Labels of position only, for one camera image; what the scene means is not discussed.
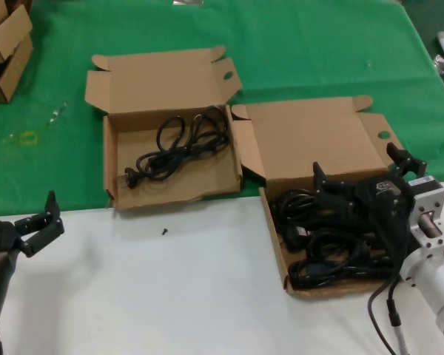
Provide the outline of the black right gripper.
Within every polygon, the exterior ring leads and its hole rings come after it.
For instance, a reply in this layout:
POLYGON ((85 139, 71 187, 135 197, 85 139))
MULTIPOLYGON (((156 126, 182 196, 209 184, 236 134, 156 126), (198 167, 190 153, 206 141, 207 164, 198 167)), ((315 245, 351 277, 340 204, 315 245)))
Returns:
POLYGON ((408 221, 412 194, 405 176, 414 173, 416 178, 423 178, 426 162, 415 158, 408 150, 399 149, 393 142, 387 144, 386 153, 393 161, 388 173, 357 183, 329 180, 320 164, 314 162, 313 185, 317 203, 341 215, 354 214, 357 198, 394 267, 400 268, 416 244, 408 221))

